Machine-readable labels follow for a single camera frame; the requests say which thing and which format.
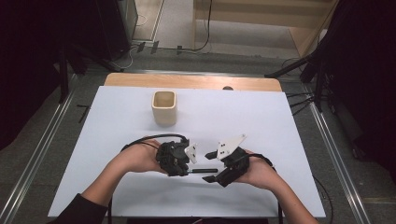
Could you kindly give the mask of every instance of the hand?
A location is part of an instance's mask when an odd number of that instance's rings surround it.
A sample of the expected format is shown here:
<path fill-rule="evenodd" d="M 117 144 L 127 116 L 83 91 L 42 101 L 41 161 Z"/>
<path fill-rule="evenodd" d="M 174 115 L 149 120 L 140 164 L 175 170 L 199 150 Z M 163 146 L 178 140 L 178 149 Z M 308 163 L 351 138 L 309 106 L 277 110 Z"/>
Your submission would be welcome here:
<path fill-rule="evenodd" d="M 124 149 L 113 159 L 112 163 L 114 162 L 120 165 L 124 173 L 142 173 L 147 171 L 165 173 L 161 169 L 160 164 L 155 160 L 160 145 L 155 139 L 146 140 L 142 144 L 135 144 Z"/>
<path fill-rule="evenodd" d="M 247 172 L 235 180 L 235 182 L 250 184 L 260 189 L 276 189 L 276 186 L 283 184 L 282 178 L 276 173 L 276 171 L 268 165 L 267 162 L 260 158 L 250 157 L 250 165 Z"/>

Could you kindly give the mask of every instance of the floor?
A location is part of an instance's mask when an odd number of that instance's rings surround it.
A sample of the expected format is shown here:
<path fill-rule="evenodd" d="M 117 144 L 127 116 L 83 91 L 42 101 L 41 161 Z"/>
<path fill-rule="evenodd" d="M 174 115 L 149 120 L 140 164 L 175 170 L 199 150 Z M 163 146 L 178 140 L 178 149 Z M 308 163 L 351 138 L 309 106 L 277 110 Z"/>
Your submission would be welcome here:
<path fill-rule="evenodd" d="M 152 42 L 157 33 L 160 17 L 163 13 L 163 0 L 135 0 L 138 15 L 134 31 L 135 41 Z"/>
<path fill-rule="evenodd" d="M 178 45 L 183 48 L 191 47 L 191 26 L 189 23 L 191 19 L 189 8 L 191 7 L 189 4 L 190 1 L 164 0 L 161 17 L 153 37 L 155 41 L 160 41 L 160 47 L 176 48 Z M 201 28 L 199 40 L 203 43 L 205 40 L 204 21 L 202 21 Z M 134 58 L 133 66 L 126 68 L 125 71 L 178 71 L 187 74 L 198 72 L 224 76 L 262 77 L 264 74 L 275 72 L 282 66 L 293 62 L 293 60 L 286 61 L 287 59 L 298 57 L 288 29 L 284 27 L 232 26 L 226 23 L 211 22 L 210 30 L 210 45 L 205 49 L 210 51 L 208 54 L 182 53 L 177 55 L 174 50 L 159 49 L 152 54 L 150 48 L 145 48 L 142 52 L 137 53 L 134 49 L 131 51 Z M 245 35 L 252 36 L 251 40 L 244 38 Z M 17 195 L 18 198 L 21 198 L 21 204 L 13 205 L 18 209 L 14 211 L 14 214 L 11 214 L 12 223 L 45 223 L 49 221 L 47 213 L 83 127 L 83 121 L 79 121 L 84 113 L 84 108 L 78 107 L 78 105 L 92 103 L 97 88 L 103 85 L 108 74 L 104 68 L 97 64 L 90 61 L 87 63 L 89 70 L 85 76 L 71 78 L 72 97 L 68 102 L 69 105 L 64 108 L 64 113 L 57 110 L 59 106 L 62 109 L 62 105 L 57 103 L 59 98 L 59 90 L 57 90 L 49 96 L 26 124 L 16 141 L 0 151 L 0 207 L 3 208 L 12 190 L 24 175 L 25 167 L 32 155 L 35 155 L 38 146 L 42 145 L 40 139 L 51 124 L 52 116 L 54 113 L 61 114 L 63 119 L 58 123 L 58 126 L 54 127 L 54 135 L 43 147 L 45 152 L 40 165 L 34 170 L 34 176 L 24 183 L 24 186 L 28 188 Z M 115 63 L 129 64 L 130 58 L 125 55 Z M 299 74 L 300 70 L 295 69 L 279 79 L 284 92 L 301 93 L 304 91 L 298 78 Z M 308 87 L 315 88 L 315 85 L 311 83 Z M 290 98 L 290 103 L 301 102 L 305 97 L 303 94 Z M 323 106 L 323 108 L 322 116 L 326 119 L 336 149 L 347 168 L 347 174 L 350 175 L 353 186 L 359 193 L 364 212 L 371 221 L 360 222 L 352 212 L 345 186 L 342 184 L 343 181 L 340 179 L 330 151 L 323 141 L 313 108 L 309 106 L 294 119 L 312 173 L 319 180 L 318 192 L 327 214 L 327 217 L 322 218 L 320 222 L 330 223 L 331 213 L 333 213 L 332 223 L 395 223 L 396 219 L 393 214 L 396 211 L 396 188 L 387 171 L 375 162 L 356 160 L 351 153 L 351 146 L 339 120 L 327 106 Z M 4 220 L 4 216 L 4 214 L 0 216 L 0 222 Z M 115 218 L 114 223 L 125 223 L 125 220 Z M 277 220 L 271 219 L 270 223 L 277 223 Z"/>

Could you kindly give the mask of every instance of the forearm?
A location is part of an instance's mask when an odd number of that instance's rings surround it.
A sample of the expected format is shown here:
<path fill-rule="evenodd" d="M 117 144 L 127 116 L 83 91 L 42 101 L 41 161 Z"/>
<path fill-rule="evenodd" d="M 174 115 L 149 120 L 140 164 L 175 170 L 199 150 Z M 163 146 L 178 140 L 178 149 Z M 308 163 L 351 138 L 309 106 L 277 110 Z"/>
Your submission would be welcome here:
<path fill-rule="evenodd" d="M 114 190 L 125 174 L 126 171 L 124 171 L 123 167 L 113 160 L 90 186 L 81 193 L 81 196 L 93 203 L 107 206 Z"/>
<path fill-rule="evenodd" d="M 278 181 L 279 183 L 277 184 L 276 189 L 273 189 L 272 192 L 278 199 L 288 222 L 290 224 L 318 223 L 305 208 L 290 186 L 283 179 L 279 179 Z"/>

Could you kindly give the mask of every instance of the black cable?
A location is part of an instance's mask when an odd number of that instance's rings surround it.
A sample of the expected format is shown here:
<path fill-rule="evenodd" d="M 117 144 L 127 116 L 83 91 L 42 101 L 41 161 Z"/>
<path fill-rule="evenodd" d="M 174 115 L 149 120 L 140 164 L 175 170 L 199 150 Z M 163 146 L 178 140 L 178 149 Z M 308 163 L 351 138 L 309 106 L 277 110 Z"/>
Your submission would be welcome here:
<path fill-rule="evenodd" d="M 127 51 L 125 51 L 125 52 L 130 52 L 130 51 L 133 50 L 135 47 L 139 47 L 139 45 L 132 44 L 132 45 L 129 46 L 129 49 L 128 49 Z M 111 60 L 111 61 L 108 61 L 108 62 L 116 62 L 116 61 L 118 61 L 119 59 L 121 59 L 123 56 L 124 56 L 124 54 L 121 54 L 121 55 L 119 55 L 116 59 Z"/>
<path fill-rule="evenodd" d="M 132 143 L 130 143 L 130 144 L 126 145 L 125 147 L 123 147 L 121 151 L 125 150 L 128 147 L 136 145 L 136 144 L 145 144 L 145 145 L 148 145 L 148 146 L 151 146 L 151 147 L 154 147 L 154 148 L 158 149 L 157 147 L 153 146 L 152 144 L 146 143 L 144 141 L 149 140 L 149 139 L 154 139 L 154 138 L 161 138 L 161 137 L 179 137 L 179 138 L 181 138 L 182 142 L 188 141 L 185 136 L 183 136 L 181 134 L 177 134 L 177 133 L 155 134 L 155 135 L 152 135 L 152 136 L 146 136 L 146 137 L 142 137 L 140 139 L 137 139 L 137 140 L 133 141 Z M 110 202 L 108 203 L 108 209 L 107 209 L 107 223 L 108 224 L 112 223 L 112 216 L 111 216 L 112 204 L 113 204 L 113 198 L 111 198 Z"/>
<path fill-rule="evenodd" d="M 285 63 L 288 62 L 288 61 L 291 61 L 291 60 L 300 60 L 300 58 L 289 58 L 289 59 L 285 60 L 282 63 L 282 65 L 280 65 L 280 68 L 283 69 L 283 66 L 285 65 Z"/>
<path fill-rule="evenodd" d="M 209 16 L 207 18 L 207 38 L 206 38 L 206 42 L 205 42 L 205 44 L 202 47 L 200 47 L 199 49 L 194 49 L 194 51 L 198 51 L 198 50 L 203 49 L 204 47 L 206 47 L 207 42 L 209 42 L 209 37 L 210 37 L 210 16 L 212 15 L 212 3 L 213 3 L 213 0 L 210 0 Z"/>
<path fill-rule="evenodd" d="M 148 146 L 154 147 L 155 149 L 159 149 L 159 148 L 153 146 L 152 144 L 149 144 L 149 143 L 146 143 L 146 142 L 141 142 L 141 143 L 138 143 L 138 144 L 144 144 L 144 145 L 148 145 Z"/>
<path fill-rule="evenodd" d="M 300 108 L 299 110 L 297 110 L 296 112 L 294 112 L 292 115 L 295 116 L 298 113 L 300 113 L 301 111 L 303 111 L 307 106 L 309 106 L 312 103 L 312 101 L 306 103 L 302 108 Z"/>
<path fill-rule="evenodd" d="M 320 181 L 314 176 L 314 179 L 318 182 L 318 184 L 320 184 L 320 186 L 323 188 L 324 192 L 326 193 L 327 198 L 329 199 L 329 203 L 330 203 L 330 208 L 331 208 L 331 215 L 330 215 L 330 224 L 332 224 L 332 221 L 334 219 L 334 208 L 332 206 L 332 199 L 330 198 L 329 192 L 327 192 L 326 188 L 324 188 L 324 186 L 320 183 Z"/>
<path fill-rule="evenodd" d="M 236 163 L 240 162 L 241 160 L 244 160 L 244 159 L 250 158 L 250 157 L 256 157 L 256 158 L 263 159 L 276 172 L 276 168 L 274 167 L 272 162 L 270 160 L 268 160 L 268 158 L 264 157 L 262 154 L 257 154 L 257 153 L 247 154 L 247 155 L 239 158 L 238 160 L 234 161 L 232 164 L 236 164 Z M 283 224 L 283 212 L 282 212 L 282 207 L 280 206 L 280 203 L 277 203 L 277 216 L 279 218 L 279 224 Z"/>
<path fill-rule="evenodd" d="M 181 140 L 182 140 L 183 142 L 187 141 L 187 138 L 186 138 L 185 136 L 183 136 L 183 135 L 181 135 L 181 134 L 177 134 L 177 133 L 156 134 L 156 135 L 147 136 L 147 137 L 142 137 L 142 138 L 140 138 L 140 139 L 137 139 L 137 140 L 133 141 L 132 143 L 130 143 L 130 144 L 126 145 L 125 147 L 123 147 L 121 151 L 123 151 L 125 148 L 131 147 L 131 146 L 133 146 L 133 145 L 135 145 L 135 144 L 140 144 L 140 143 L 142 143 L 143 141 L 146 141 L 146 140 L 149 140 L 149 139 L 154 139 L 154 138 L 160 138 L 160 137 L 179 137 L 179 138 L 181 138 Z"/>
<path fill-rule="evenodd" d="M 301 92 L 301 93 L 286 93 L 287 98 L 291 98 L 294 96 L 300 96 L 300 95 L 311 95 L 313 92 Z"/>
<path fill-rule="evenodd" d="M 212 3 L 213 3 L 213 0 L 210 0 L 209 16 L 207 18 L 207 38 L 206 38 L 205 44 L 202 47 L 200 47 L 198 49 L 170 49 L 170 48 L 157 48 L 157 49 L 176 50 L 176 51 L 187 52 L 187 53 L 195 53 L 196 54 L 196 53 L 198 53 L 197 51 L 199 51 L 199 50 L 203 49 L 204 47 L 206 47 L 207 43 L 209 42 L 209 38 L 210 38 L 210 18 L 211 18 L 211 15 L 212 15 Z"/>
<path fill-rule="evenodd" d="M 303 104 L 303 103 L 305 103 L 305 102 L 311 103 L 313 100 L 314 100 L 314 97 L 311 96 L 311 97 L 309 97 L 309 98 L 307 98 L 307 99 L 305 99 L 305 100 L 303 100 L 303 101 L 301 101 L 301 102 L 299 102 L 299 103 L 295 103 L 295 104 L 290 105 L 290 108 L 293 108 L 293 107 L 295 107 L 295 106 L 297 106 L 297 105 L 301 105 L 301 104 Z"/>
<path fill-rule="evenodd" d="M 112 224 L 113 223 L 113 218 L 111 216 L 111 207 L 113 205 L 113 197 L 111 197 L 110 202 L 108 202 L 108 209 L 107 209 L 107 223 Z"/>

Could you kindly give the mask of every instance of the wire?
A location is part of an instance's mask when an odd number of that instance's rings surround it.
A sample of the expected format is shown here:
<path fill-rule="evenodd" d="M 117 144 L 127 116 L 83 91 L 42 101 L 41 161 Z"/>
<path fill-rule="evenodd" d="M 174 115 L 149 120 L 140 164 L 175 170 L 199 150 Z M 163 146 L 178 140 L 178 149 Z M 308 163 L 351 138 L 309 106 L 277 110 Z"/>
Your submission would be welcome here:
<path fill-rule="evenodd" d="M 141 142 L 141 143 L 138 143 L 138 144 L 144 144 L 144 145 L 148 145 L 148 146 L 154 147 L 155 149 L 159 149 L 159 148 L 157 148 L 157 147 L 155 147 L 152 144 L 149 144 L 147 142 Z"/>
<path fill-rule="evenodd" d="M 313 92 L 301 92 L 301 93 L 286 93 L 287 98 L 291 98 L 294 96 L 300 96 L 300 95 L 310 95 L 313 94 Z"/>
<path fill-rule="evenodd" d="M 170 49 L 170 48 L 157 48 L 157 49 L 172 50 L 172 51 L 175 50 L 177 52 L 186 52 L 186 53 L 192 53 L 192 54 L 207 54 L 207 53 L 209 53 L 212 50 L 212 47 L 210 47 L 210 51 L 208 51 L 208 52 L 202 53 L 202 52 L 198 52 L 198 51 L 203 49 L 204 47 L 206 47 L 207 43 L 209 42 L 209 38 L 210 38 L 210 17 L 211 17 L 211 14 L 212 14 L 212 3 L 213 3 L 213 0 L 210 0 L 209 16 L 207 18 L 207 38 L 206 38 L 206 42 L 204 43 L 204 45 L 202 47 L 200 47 L 198 49 Z"/>
<path fill-rule="evenodd" d="M 111 215 L 111 207 L 113 206 L 113 197 L 111 197 L 110 202 L 108 202 L 108 208 L 107 208 L 107 224 L 112 224 L 113 223 L 113 218 Z"/>
<path fill-rule="evenodd" d="M 234 161 L 232 163 L 232 165 L 237 164 L 238 162 L 246 159 L 246 158 L 250 158 L 250 157 L 256 157 L 256 158 L 260 158 L 263 159 L 269 166 L 271 166 L 271 168 L 273 168 L 276 172 L 276 168 L 274 167 L 274 165 L 271 163 L 270 160 L 268 160 L 268 158 L 264 157 L 262 154 L 257 154 L 257 153 L 252 153 L 252 154 L 247 154 L 244 155 L 243 157 L 239 158 L 238 160 Z M 277 216 L 279 218 L 279 224 L 283 224 L 283 215 L 282 215 L 282 207 L 280 206 L 280 203 L 277 203 Z"/>
<path fill-rule="evenodd" d="M 295 104 L 290 105 L 290 108 L 293 108 L 293 107 L 295 107 L 295 106 L 297 106 L 297 105 L 302 105 L 302 104 L 305 103 L 305 102 L 311 103 L 311 101 L 313 101 L 313 100 L 314 100 L 314 97 L 311 96 L 311 97 L 309 97 L 309 98 L 307 98 L 307 99 L 305 99 L 305 100 L 303 100 L 303 101 L 301 101 L 301 102 L 299 102 L 299 103 L 295 103 Z"/>
<path fill-rule="evenodd" d="M 334 219 L 334 207 L 332 206 L 332 199 L 330 198 L 330 194 L 329 192 L 327 192 L 326 188 L 324 188 L 324 186 L 320 183 L 320 181 L 314 176 L 314 179 L 318 182 L 318 184 L 320 184 L 320 186 L 323 188 L 324 192 L 326 193 L 327 198 L 329 199 L 329 203 L 330 203 L 330 208 L 331 208 L 331 214 L 330 214 L 330 224 L 332 224 L 332 221 Z"/>
<path fill-rule="evenodd" d="M 209 42 L 209 37 L 210 37 L 210 17 L 212 15 L 212 3 L 213 3 L 213 0 L 210 0 L 209 16 L 207 18 L 207 38 L 206 38 L 206 42 L 205 42 L 205 44 L 202 47 L 200 47 L 199 49 L 195 49 L 195 50 L 203 49 L 204 47 L 206 47 L 207 42 Z"/>
<path fill-rule="evenodd" d="M 283 61 L 282 65 L 280 65 L 280 68 L 283 69 L 283 66 L 285 65 L 285 63 L 288 61 L 291 61 L 291 60 L 300 60 L 300 59 L 299 58 L 289 58 L 289 59 Z"/>
<path fill-rule="evenodd" d="M 200 218 L 200 219 L 198 219 L 198 220 L 192 222 L 191 224 L 198 224 L 198 223 L 201 222 L 201 221 L 203 221 L 203 219 Z"/>
<path fill-rule="evenodd" d="M 142 26 L 142 25 L 146 24 L 146 22 L 148 22 L 148 18 L 147 17 L 142 16 L 142 15 L 137 15 L 137 18 L 139 18 L 139 17 L 143 17 L 145 19 L 145 21 L 142 24 L 137 24 L 136 26 Z"/>
<path fill-rule="evenodd" d="M 156 135 L 152 135 L 152 136 L 146 136 L 146 137 L 142 137 L 140 139 L 137 139 L 135 141 L 133 141 L 132 143 L 126 145 L 125 147 L 122 148 L 121 151 L 123 151 L 124 149 L 126 149 L 127 147 L 131 147 L 135 144 L 141 144 L 143 141 L 149 140 L 149 139 L 154 139 L 154 138 L 160 138 L 160 137 L 179 137 L 181 138 L 181 140 L 187 141 L 187 138 L 181 134 L 177 134 L 177 133 L 163 133 L 163 134 L 156 134 Z"/>
<path fill-rule="evenodd" d="M 129 54 L 129 58 L 131 59 L 131 62 L 127 66 L 120 66 L 120 65 L 118 65 L 116 63 L 113 63 L 113 62 L 110 62 L 110 63 L 113 64 L 114 66 L 120 68 L 120 69 L 127 69 L 127 68 L 131 67 L 132 64 L 134 63 L 134 59 L 132 58 L 132 50 L 136 49 L 136 48 L 137 48 L 136 46 L 133 46 L 132 48 L 130 48 L 128 54 Z"/>
<path fill-rule="evenodd" d="M 299 110 L 297 110 L 296 112 L 294 112 L 292 115 L 295 116 L 298 113 L 300 113 L 301 111 L 303 111 L 307 106 L 309 106 L 312 102 L 308 102 L 306 103 L 302 108 L 300 108 Z"/>

